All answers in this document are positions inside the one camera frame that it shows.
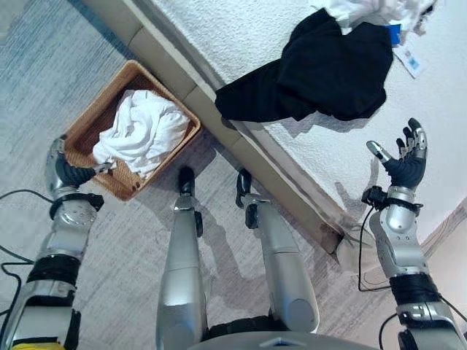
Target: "white bedsheet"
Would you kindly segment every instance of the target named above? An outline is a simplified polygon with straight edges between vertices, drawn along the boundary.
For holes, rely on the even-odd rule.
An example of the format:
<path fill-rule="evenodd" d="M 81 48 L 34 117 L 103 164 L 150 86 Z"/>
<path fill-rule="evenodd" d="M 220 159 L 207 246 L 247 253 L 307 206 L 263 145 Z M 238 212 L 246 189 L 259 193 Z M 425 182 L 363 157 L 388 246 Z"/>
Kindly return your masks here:
<path fill-rule="evenodd" d="M 153 1 L 226 82 L 280 57 L 290 32 L 314 11 L 306 0 Z M 426 35 L 409 35 L 428 70 L 414 80 L 395 59 L 385 84 L 387 101 L 370 120 L 340 122 L 318 114 L 282 120 L 264 124 L 270 138 L 258 141 L 266 149 L 275 142 L 297 167 L 289 174 L 309 176 L 360 219 L 363 190 L 389 185 L 366 141 L 375 139 L 396 155 L 402 127 L 410 117 L 418 119 L 429 142 L 417 191 L 417 201 L 425 204 L 418 220 L 424 240 L 467 195 L 466 13 L 467 2 L 447 1 L 430 17 Z M 306 191 L 306 184 L 300 186 Z"/>

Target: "gray carpet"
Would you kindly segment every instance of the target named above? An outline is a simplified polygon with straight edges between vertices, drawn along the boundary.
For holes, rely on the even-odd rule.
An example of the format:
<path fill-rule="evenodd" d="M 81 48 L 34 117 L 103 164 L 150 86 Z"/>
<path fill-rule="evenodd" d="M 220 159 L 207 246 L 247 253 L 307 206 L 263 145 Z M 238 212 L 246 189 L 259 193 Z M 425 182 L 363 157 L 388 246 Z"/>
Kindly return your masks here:
<path fill-rule="evenodd" d="M 80 2 L 35 0 L 26 5 L 1 51 L 2 192 L 31 188 L 45 193 L 50 142 L 129 58 L 130 52 Z M 104 194 L 106 204 L 93 226 L 78 281 L 75 306 L 82 312 L 81 349 L 154 348 L 159 281 L 177 197 L 177 169 L 183 164 L 195 169 L 198 208 L 204 216 L 200 250 L 209 324 L 268 312 L 260 243 L 234 205 L 240 165 L 204 131 L 132 201 L 120 202 L 93 184 L 85 187 Z M 258 183 L 254 187 L 268 195 Z M 362 323 L 368 315 L 380 324 L 387 313 L 375 312 L 388 304 L 390 296 L 359 293 L 355 281 L 344 276 L 315 242 L 306 241 L 297 222 L 278 208 L 296 237 L 317 293 L 319 333 L 359 339 L 368 332 Z M 37 253 L 51 224 L 48 205 L 27 194 L 2 201 L 0 222 L 1 243 L 27 257 Z M 0 258 L 9 260 L 3 253 Z M 3 310 L 14 281 L 2 274 L 0 281 Z M 369 343 L 374 346 L 375 329 Z"/>

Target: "brown basket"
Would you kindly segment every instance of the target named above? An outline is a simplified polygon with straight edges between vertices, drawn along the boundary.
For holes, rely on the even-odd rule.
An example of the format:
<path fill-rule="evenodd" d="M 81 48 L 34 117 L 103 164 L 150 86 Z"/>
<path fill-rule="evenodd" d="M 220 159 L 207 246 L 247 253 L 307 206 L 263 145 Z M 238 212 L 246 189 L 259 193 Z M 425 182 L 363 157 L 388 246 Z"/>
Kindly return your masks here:
<path fill-rule="evenodd" d="M 128 61 L 66 132 L 65 154 L 66 159 L 72 165 L 93 165 L 93 147 L 99 141 L 99 133 L 112 127 L 117 104 L 125 90 L 151 90 L 172 100 L 190 119 L 190 122 L 183 140 L 146 179 L 132 173 L 122 160 L 117 160 L 117 168 L 110 170 L 108 174 L 99 174 L 94 177 L 95 182 L 123 201 L 133 198 L 154 180 L 183 147 L 194 140 L 201 129 L 199 119 L 150 72 L 136 61 Z"/>

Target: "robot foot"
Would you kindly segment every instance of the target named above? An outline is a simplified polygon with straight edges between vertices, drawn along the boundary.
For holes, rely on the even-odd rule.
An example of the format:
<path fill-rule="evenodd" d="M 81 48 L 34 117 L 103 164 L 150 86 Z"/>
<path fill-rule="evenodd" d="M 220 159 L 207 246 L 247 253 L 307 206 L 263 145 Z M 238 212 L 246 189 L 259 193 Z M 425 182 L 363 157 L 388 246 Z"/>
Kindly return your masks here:
<path fill-rule="evenodd" d="M 195 173 L 192 168 L 184 166 L 178 174 L 180 195 L 195 195 Z"/>
<path fill-rule="evenodd" d="M 242 197 L 244 197 L 247 193 L 250 193 L 251 181 L 251 174 L 247 171 L 247 169 L 242 169 L 239 172 L 238 177 L 236 178 L 235 204 L 239 208 L 243 208 Z"/>

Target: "white towel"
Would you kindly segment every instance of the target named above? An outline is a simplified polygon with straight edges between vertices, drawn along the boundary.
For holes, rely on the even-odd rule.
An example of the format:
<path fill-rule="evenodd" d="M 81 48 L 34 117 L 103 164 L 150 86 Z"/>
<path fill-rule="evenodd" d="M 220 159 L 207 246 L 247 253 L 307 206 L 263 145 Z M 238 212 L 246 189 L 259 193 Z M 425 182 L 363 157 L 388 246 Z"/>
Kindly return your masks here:
<path fill-rule="evenodd" d="M 114 125 L 99 134 L 93 148 L 97 163 L 121 159 L 145 178 L 182 141 L 189 119 L 172 101 L 148 90 L 127 90 Z"/>
<path fill-rule="evenodd" d="M 401 24 L 402 32 L 423 32 L 422 14 L 435 0 L 316 0 L 313 7 L 325 7 L 342 28 L 361 22 L 377 25 Z"/>

